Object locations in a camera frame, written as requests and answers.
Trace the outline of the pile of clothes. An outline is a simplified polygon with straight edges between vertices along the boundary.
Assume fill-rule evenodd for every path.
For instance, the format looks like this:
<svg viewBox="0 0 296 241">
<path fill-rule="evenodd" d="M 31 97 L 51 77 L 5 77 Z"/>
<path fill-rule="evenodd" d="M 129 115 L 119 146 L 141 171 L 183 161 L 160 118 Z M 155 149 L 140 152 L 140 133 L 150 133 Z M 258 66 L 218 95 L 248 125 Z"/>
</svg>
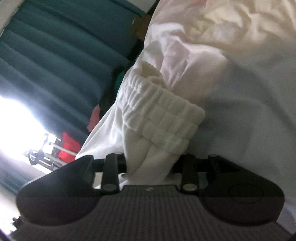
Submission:
<svg viewBox="0 0 296 241">
<path fill-rule="evenodd" d="M 112 77 L 112 84 L 109 90 L 105 92 L 104 96 L 100 99 L 98 105 L 95 106 L 95 108 L 93 109 L 89 124 L 87 126 L 88 132 L 93 131 L 95 126 L 99 123 L 99 121 L 103 118 L 106 112 L 114 104 L 125 73 L 135 63 L 137 57 L 143 50 L 144 39 L 147 34 L 147 30 L 151 22 L 151 19 L 152 15 L 145 14 L 144 16 L 141 16 L 134 20 L 134 23 L 132 25 L 131 36 L 136 38 L 136 42 L 132 50 L 127 55 L 129 63 L 125 67 L 120 66 L 116 68 L 116 70 L 114 71 Z"/>
</svg>

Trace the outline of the bright window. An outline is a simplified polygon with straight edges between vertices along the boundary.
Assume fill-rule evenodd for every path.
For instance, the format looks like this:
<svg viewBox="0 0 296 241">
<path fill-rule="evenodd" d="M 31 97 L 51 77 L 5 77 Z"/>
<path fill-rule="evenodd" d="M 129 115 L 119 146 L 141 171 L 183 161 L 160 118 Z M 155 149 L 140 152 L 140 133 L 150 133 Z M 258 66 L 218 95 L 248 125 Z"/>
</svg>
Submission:
<svg viewBox="0 0 296 241">
<path fill-rule="evenodd" d="M 21 102 L 1 97 L 1 153 L 19 158 L 43 146 L 48 131 Z"/>
</svg>

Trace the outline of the dark teal curtain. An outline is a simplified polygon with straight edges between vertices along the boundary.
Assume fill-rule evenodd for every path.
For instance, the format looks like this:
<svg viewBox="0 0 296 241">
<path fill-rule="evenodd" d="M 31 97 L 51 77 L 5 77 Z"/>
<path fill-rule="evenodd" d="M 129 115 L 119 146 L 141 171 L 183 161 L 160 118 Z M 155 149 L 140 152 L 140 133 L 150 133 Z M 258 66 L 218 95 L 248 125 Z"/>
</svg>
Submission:
<svg viewBox="0 0 296 241">
<path fill-rule="evenodd" d="M 83 143 L 144 15 L 128 1 L 1 1 L 1 97 L 25 105 L 48 133 Z M 39 173 L 26 154 L 1 153 L 1 182 L 12 192 Z"/>
</svg>

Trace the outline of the pink and blue bedspread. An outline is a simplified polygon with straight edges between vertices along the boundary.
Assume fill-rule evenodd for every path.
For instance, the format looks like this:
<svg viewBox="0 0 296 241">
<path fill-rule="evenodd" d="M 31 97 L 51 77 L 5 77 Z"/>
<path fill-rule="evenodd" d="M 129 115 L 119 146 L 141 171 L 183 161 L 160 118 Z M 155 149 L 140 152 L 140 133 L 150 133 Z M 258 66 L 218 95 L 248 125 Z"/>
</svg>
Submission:
<svg viewBox="0 0 296 241">
<path fill-rule="evenodd" d="M 295 72 L 295 1 L 160 1 L 142 59 L 159 70 L 208 49 L 241 66 Z"/>
</svg>

